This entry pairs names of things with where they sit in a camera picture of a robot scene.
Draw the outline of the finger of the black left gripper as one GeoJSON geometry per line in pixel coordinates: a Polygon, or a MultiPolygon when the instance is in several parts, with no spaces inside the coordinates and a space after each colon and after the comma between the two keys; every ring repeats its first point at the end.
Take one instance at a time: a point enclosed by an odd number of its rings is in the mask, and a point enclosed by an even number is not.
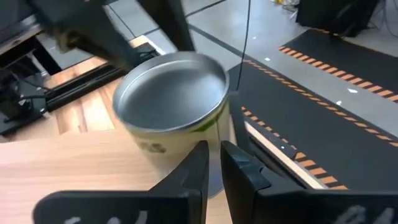
{"type": "Polygon", "coordinates": [[[139,52],[116,30],[102,1],[29,0],[27,4],[62,52],[80,49],[127,72],[140,64],[139,52]]]}
{"type": "Polygon", "coordinates": [[[181,0],[138,0],[178,51],[195,51],[181,0]]]}

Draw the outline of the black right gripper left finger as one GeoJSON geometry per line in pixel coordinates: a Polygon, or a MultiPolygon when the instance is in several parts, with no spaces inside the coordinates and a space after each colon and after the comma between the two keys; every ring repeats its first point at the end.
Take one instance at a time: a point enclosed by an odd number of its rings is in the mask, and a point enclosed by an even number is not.
{"type": "Polygon", "coordinates": [[[205,223],[209,148],[200,141],[149,190],[64,190],[42,198],[34,223],[205,223]]]}

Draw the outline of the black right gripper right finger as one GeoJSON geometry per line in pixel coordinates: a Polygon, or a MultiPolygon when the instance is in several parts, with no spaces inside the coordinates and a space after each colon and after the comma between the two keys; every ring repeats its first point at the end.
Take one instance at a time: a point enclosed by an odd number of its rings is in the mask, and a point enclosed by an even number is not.
{"type": "Polygon", "coordinates": [[[223,141],[223,184],[233,223],[397,223],[397,193],[303,189],[223,141]]]}

